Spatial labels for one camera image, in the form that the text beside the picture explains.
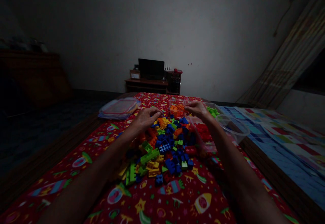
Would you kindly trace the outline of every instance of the computer monitor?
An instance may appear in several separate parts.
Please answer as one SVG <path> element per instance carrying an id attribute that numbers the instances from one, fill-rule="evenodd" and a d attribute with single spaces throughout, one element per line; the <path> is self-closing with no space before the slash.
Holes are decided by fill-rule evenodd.
<path id="1" fill-rule="evenodd" d="M 165 73 L 165 62 L 139 59 L 141 78 L 161 80 Z"/>

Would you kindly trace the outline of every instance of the floor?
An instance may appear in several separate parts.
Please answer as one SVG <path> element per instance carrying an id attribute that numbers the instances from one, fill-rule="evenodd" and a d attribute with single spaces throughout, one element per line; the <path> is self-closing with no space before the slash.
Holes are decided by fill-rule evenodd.
<path id="1" fill-rule="evenodd" d="M 50 108 L 9 118 L 0 132 L 0 177 L 109 100 L 73 99 Z"/>

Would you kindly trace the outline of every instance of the red bedsheet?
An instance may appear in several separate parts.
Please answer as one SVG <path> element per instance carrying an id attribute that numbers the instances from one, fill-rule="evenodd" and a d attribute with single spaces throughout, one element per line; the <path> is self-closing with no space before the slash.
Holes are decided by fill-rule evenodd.
<path id="1" fill-rule="evenodd" d="M 166 114 L 172 97 L 201 100 L 150 93 L 139 93 L 135 97 L 142 102 L 139 109 L 155 106 Z M 36 223 L 61 191 L 129 126 L 137 112 L 126 121 L 107 121 L 101 125 L 19 197 L 0 217 L 0 222 Z M 243 155 L 280 211 L 289 221 L 298 223 L 244 152 Z M 193 170 L 183 171 L 180 177 L 173 177 L 169 184 L 161 187 L 155 187 L 155 178 L 147 176 L 129 188 L 121 182 L 110 184 L 84 223 L 240 223 L 243 217 L 228 187 L 218 153 L 193 161 Z"/>

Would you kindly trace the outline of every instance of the white wall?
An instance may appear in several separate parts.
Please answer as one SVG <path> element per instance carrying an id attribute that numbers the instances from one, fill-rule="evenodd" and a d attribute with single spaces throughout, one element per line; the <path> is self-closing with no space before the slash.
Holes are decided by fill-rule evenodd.
<path id="1" fill-rule="evenodd" d="M 26 32 L 62 55 L 74 88 L 124 92 L 138 58 L 183 70 L 181 94 L 234 102 L 308 0 L 9 0 Z"/>
<path id="2" fill-rule="evenodd" d="M 11 39 L 14 36 L 24 36 L 16 16 L 6 0 L 0 0 L 0 38 Z"/>
<path id="3" fill-rule="evenodd" d="M 325 96 L 290 90 L 277 111 L 325 133 Z"/>

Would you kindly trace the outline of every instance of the curtain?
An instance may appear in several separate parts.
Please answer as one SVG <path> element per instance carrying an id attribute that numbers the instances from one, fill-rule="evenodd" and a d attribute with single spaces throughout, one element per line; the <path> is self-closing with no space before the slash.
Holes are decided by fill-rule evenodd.
<path id="1" fill-rule="evenodd" d="M 259 79 L 244 94 L 254 107 L 276 109 L 325 48 L 325 0 L 310 0 Z"/>

